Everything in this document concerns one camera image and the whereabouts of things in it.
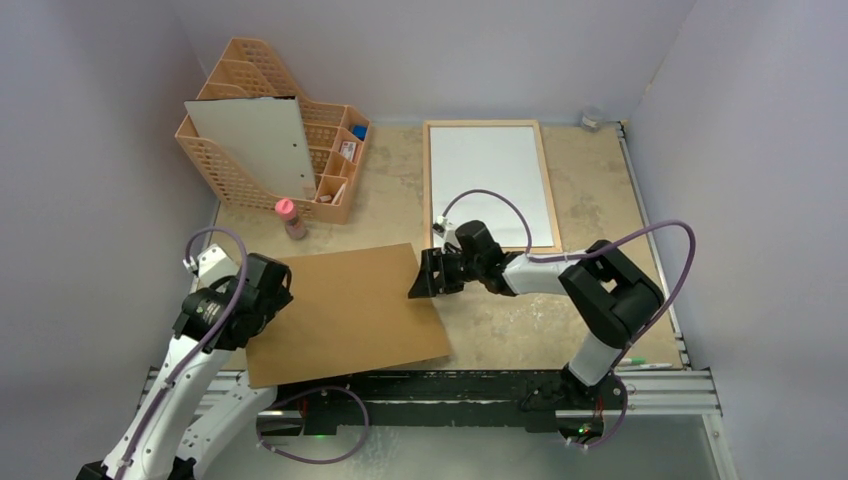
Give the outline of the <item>green capped marker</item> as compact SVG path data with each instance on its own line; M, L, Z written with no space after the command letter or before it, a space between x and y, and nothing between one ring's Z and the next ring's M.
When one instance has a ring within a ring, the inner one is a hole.
M618 367L626 367L626 366L639 366L646 364L646 360L641 357L626 357L621 359L617 366Z

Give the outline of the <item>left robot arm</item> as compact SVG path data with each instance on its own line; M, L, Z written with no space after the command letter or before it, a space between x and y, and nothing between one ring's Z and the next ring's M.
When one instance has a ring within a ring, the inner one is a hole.
M261 333L293 299L291 270L250 253L243 267L217 245L200 257L202 288L188 295L165 360L130 427L105 459L81 467L80 479L201 479L235 435L265 408L297 399L298 382L268 373L259 389L243 374L212 407L208 388L232 354Z

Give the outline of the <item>pink capped small bottle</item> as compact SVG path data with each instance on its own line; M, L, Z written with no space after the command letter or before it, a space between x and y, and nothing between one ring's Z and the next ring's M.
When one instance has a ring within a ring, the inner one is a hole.
M289 198L282 198L275 204L275 213L284 223L287 235L293 240L301 240L307 234L297 205Z

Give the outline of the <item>red white small box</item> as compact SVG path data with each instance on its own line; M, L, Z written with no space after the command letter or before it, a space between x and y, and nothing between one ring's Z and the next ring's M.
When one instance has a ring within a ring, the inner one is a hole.
M340 144L339 153L349 162L356 163L356 152L358 144L355 141L345 140Z

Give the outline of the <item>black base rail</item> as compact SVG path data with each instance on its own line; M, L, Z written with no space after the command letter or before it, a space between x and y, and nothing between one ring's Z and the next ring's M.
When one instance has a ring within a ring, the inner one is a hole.
M274 387L260 418L307 435L340 426L508 427L597 439L621 416L720 413L707 372L640 370L607 378L586 396L557 370L385 370Z

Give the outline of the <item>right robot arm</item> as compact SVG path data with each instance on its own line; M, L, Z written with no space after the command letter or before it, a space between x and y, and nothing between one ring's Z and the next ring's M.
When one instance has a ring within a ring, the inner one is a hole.
M563 256L508 252L479 220L433 226L440 247L421 253L411 299L463 291L477 282L496 295L550 294L569 298L588 333L563 369L561 392L576 407L596 399L601 382L624 351L660 313L666 298L659 286L608 240Z

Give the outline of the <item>small clear jar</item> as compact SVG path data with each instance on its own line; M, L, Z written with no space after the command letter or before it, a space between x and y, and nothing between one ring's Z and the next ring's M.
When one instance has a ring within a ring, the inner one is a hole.
M605 123L603 113L595 107L586 107L581 112L581 127L589 132L599 131Z

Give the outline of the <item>orange plastic desk organizer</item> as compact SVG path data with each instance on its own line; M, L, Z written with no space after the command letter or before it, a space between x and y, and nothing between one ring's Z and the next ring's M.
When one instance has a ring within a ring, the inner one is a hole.
M358 109L352 105L310 99L267 42L245 37L231 38L197 98L250 98L272 94L297 97L305 121L317 190L310 200L294 201L301 217L345 224L359 183L359 164L370 141L371 122ZM354 125L367 127L365 141L351 133ZM223 204L272 212L282 199L260 187L223 148L202 138L190 118L182 121L175 139ZM339 153L340 144L345 140L358 144L356 163L347 161Z

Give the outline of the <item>white board in organizer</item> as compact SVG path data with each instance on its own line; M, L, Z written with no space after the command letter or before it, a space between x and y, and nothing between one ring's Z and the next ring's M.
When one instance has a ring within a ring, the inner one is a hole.
M278 197L310 200L317 186L295 96L188 100L198 134Z

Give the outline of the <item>brown cardboard backing board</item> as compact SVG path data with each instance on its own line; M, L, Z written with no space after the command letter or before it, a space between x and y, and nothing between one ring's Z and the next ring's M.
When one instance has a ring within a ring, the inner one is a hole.
M451 355L433 302L408 291L410 244L288 257L292 302L246 347L254 388L395 367Z

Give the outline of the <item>blue item in organizer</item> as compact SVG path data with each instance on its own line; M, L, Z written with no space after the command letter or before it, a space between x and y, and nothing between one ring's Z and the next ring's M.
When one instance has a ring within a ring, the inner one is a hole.
M351 133L360 141L365 141L367 135L367 127L365 125L354 125L351 128Z

